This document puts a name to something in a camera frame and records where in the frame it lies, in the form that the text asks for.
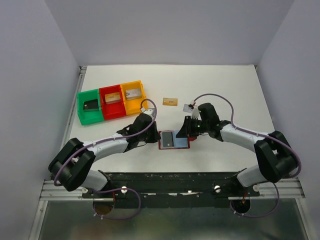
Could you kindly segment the dark grey card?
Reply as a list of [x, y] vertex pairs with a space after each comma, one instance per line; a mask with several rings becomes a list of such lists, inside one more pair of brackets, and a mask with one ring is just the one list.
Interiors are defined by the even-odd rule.
[[171, 148], [174, 146], [174, 138], [172, 131], [163, 131], [161, 133], [162, 147]]

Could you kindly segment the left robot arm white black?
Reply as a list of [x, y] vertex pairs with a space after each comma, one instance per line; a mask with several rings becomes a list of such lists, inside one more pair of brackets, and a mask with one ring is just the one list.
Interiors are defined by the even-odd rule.
[[56, 187], [63, 186], [72, 192], [79, 187], [92, 189], [99, 197], [110, 194], [111, 185], [102, 171], [92, 170], [98, 160], [114, 154], [126, 153], [140, 143], [156, 143], [160, 139], [155, 117], [141, 113], [134, 122], [114, 135], [91, 142], [70, 139], [48, 166]]

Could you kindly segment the gold VIP card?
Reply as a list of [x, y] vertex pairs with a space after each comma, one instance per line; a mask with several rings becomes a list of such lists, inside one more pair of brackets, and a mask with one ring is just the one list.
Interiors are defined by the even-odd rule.
[[177, 98], [164, 97], [163, 100], [162, 100], [162, 104], [164, 106], [177, 106], [178, 105], [178, 99]]

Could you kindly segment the red leather card holder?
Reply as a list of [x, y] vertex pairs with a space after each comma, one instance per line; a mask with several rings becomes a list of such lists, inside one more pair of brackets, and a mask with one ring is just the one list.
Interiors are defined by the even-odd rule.
[[[171, 131], [173, 133], [173, 147], [167, 147], [163, 148], [162, 146], [162, 132]], [[176, 134], [179, 130], [164, 130], [159, 131], [160, 140], [158, 141], [158, 149], [159, 150], [179, 150], [179, 149], [189, 149], [190, 148], [190, 142], [196, 140], [196, 137], [190, 137], [190, 138], [176, 138]]]

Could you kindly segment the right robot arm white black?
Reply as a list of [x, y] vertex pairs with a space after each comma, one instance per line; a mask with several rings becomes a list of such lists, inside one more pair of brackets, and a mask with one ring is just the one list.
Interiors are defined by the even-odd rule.
[[230, 121], [220, 120], [210, 103], [203, 103], [193, 109], [198, 110], [200, 119], [185, 116], [183, 125], [176, 134], [177, 138], [197, 138], [200, 134], [207, 133], [213, 139], [238, 145], [256, 155], [257, 165], [238, 172], [235, 180], [230, 183], [230, 191], [234, 195], [243, 195], [248, 187], [255, 184], [276, 183], [299, 167], [297, 157], [289, 150], [288, 142], [281, 132], [267, 134], [250, 133], [247, 129], [241, 131]]

